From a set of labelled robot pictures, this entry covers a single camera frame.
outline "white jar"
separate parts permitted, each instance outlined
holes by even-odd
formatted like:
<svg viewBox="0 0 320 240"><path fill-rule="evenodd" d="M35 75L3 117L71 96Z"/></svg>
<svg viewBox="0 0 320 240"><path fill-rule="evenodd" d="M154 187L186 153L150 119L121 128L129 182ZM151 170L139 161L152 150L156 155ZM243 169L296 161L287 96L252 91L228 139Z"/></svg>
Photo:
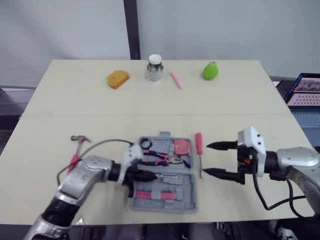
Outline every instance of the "white jar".
<svg viewBox="0 0 320 240"><path fill-rule="evenodd" d="M158 54L149 56L149 64L146 66L145 78L154 83L160 83L164 78L164 66L162 65L162 58Z"/></svg>

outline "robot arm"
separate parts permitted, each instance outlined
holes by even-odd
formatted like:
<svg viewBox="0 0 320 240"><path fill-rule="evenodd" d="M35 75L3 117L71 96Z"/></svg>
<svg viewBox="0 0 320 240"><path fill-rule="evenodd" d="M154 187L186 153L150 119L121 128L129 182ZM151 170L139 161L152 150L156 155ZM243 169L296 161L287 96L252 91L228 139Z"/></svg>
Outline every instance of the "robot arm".
<svg viewBox="0 0 320 240"><path fill-rule="evenodd" d="M290 179L300 187L315 214L320 215L319 153L304 147L265 151L263 138L252 126L240 131L237 141L213 142L207 147L216 150L237 149L238 168L237 172L207 168L204 169L206 173L240 184L245 184L245 174L262 177L268 173L272 180Z"/></svg>
<svg viewBox="0 0 320 240"><path fill-rule="evenodd" d="M133 180L153 181L157 176L150 171L132 167L143 153L136 144L123 155L120 165L100 156L88 156L63 180L49 206L36 219L24 240L65 239L71 223L96 183L114 181L129 185Z"/></svg>

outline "hammer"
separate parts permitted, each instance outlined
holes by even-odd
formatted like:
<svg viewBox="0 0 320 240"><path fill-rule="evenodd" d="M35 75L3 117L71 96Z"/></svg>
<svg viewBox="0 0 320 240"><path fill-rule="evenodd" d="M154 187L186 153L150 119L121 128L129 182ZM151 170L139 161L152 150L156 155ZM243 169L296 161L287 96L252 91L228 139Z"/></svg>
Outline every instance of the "hammer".
<svg viewBox="0 0 320 240"><path fill-rule="evenodd" d="M70 139L71 139L71 141L78 141L78 147L76 148L75 154L72 156L70 166L68 167L67 173L69 173L72 169L74 169L76 167L77 162L79 160L79 153L80 153L80 150L81 150L81 147L82 147L82 144L84 143L84 141L88 141L89 143L91 143L91 141L86 136L82 136L82 135L71 136Z"/></svg>

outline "wooden table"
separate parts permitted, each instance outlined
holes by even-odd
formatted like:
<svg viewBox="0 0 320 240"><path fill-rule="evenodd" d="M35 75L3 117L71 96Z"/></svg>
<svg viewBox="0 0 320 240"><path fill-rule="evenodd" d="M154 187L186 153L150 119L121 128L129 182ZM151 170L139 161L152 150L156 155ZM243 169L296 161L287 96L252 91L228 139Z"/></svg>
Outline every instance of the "wooden table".
<svg viewBox="0 0 320 240"><path fill-rule="evenodd" d="M122 138L136 142L140 136L172 136L203 143L234 141L237 133L254 126L269 151L311 147L295 118L257 60L217 60L218 76L201 78L208 60L164 60L164 79L145 80L145 60L54 60L0 157L0 224L32 224L49 204L57 188L56 174L76 150L71 135L85 135L98 142ZM126 70L130 79L117 90L106 77ZM180 90L169 72L182 81ZM106 144L91 153L121 161L127 146ZM128 190L114 182L98 183L80 208L89 225L225 222L293 218L288 204L264 210L252 182L246 185L205 174L199 178L198 156L192 169L196 176L198 211L173 214L130 210ZM203 167L237 171L236 151L205 148ZM268 205L289 196L285 182L259 178ZM301 191L294 184L295 195ZM311 216L305 199L295 201L297 210Z"/></svg>

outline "black pole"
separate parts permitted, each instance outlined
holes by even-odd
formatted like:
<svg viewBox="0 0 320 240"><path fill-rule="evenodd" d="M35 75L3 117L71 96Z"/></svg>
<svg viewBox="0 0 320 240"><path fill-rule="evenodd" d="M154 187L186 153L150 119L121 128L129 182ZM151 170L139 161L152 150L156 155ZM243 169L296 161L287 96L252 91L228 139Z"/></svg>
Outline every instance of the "black pole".
<svg viewBox="0 0 320 240"><path fill-rule="evenodd" d="M126 22L126 31L128 34L130 58L140 60L140 41L138 26L137 0L123 0Z"/></svg>

